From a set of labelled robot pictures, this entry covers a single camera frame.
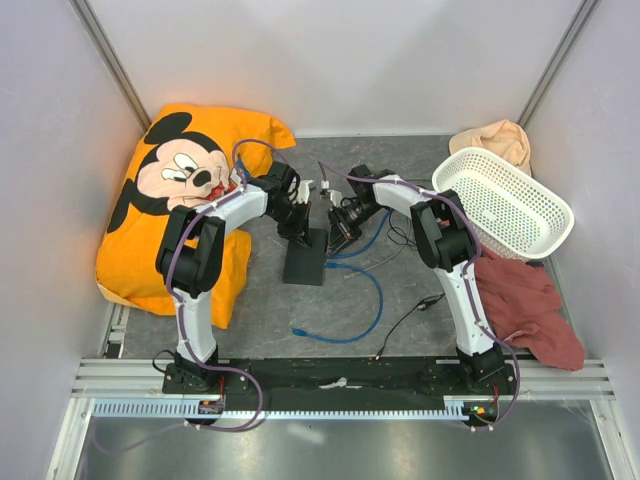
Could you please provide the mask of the black network switch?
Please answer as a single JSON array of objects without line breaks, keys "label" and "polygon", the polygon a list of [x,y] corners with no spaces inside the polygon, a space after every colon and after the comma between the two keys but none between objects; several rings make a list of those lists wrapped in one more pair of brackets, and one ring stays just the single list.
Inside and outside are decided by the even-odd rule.
[{"label": "black network switch", "polygon": [[290,241],[285,255],[282,281],[289,285],[322,286],[324,283],[328,232],[310,229],[311,246]]}]

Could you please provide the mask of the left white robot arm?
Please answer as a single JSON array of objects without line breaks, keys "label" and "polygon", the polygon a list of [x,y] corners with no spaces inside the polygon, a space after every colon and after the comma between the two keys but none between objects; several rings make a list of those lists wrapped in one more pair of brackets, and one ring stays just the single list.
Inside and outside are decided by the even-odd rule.
[{"label": "left white robot arm", "polygon": [[312,246],[309,226],[311,180],[276,162],[265,175],[242,180],[232,192],[197,207],[178,206],[169,216],[156,270],[176,310],[177,361],[189,364],[185,382],[208,393],[219,382],[217,343],[211,328],[211,292],[220,278],[228,234],[267,216],[277,233],[302,248]]}]

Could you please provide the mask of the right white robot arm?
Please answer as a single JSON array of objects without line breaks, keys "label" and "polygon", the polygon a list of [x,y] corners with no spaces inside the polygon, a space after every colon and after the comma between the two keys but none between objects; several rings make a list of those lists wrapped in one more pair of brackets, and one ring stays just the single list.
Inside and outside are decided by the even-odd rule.
[{"label": "right white robot arm", "polygon": [[437,193],[383,170],[360,165],[346,178],[355,194],[348,203],[332,202],[328,211],[328,251],[336,258],[361,235],[361,225],[381,209],[411,221],[422,262],[443,288],[456,330],[456,352],[462,364],[458,381],[467,392],[483,392],[504,366],[498,340],[484,313],[475,280],[474,263],[481,254],[479,238],[464,213],[458,195]]}]

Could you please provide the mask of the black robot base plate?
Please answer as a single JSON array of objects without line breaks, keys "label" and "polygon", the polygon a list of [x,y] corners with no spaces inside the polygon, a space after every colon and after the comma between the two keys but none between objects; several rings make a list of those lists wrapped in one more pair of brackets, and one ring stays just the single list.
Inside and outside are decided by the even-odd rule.
[{"label": "black robot base plate", "polygon": [[237,372],[211,372],[197,366],[186,369],[169,364],[165,394],[215,395],[258,406],[254,377],[265,404],[326,402],[339,406],[382,403],[416,406],[446,396],[505,397],[515,391],[513,366],[506,363],[496,374],[474,382],[453,357],[357,357],[232,359],[223,364]]}]

